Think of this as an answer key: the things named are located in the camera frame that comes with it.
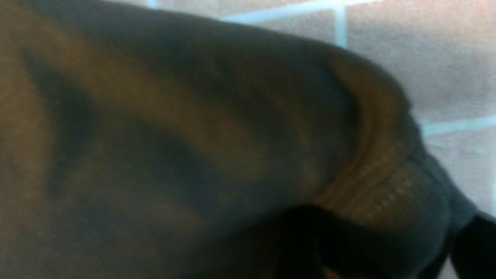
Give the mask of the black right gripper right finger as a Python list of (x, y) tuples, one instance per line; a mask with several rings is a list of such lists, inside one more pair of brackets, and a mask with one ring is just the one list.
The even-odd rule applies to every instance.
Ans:
[(451, 263), (459, 279), (496, 277), (496, 220), (477, 214), (458, 233), (451, 252)]

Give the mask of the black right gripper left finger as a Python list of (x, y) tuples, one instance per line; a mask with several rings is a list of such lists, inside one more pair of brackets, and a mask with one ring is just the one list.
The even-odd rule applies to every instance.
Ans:
[(331, 212), (305, 205), (287, 212), (284, 224), (275, 278), (324, 279), (326, 269), (349, 274), (345, 226)]

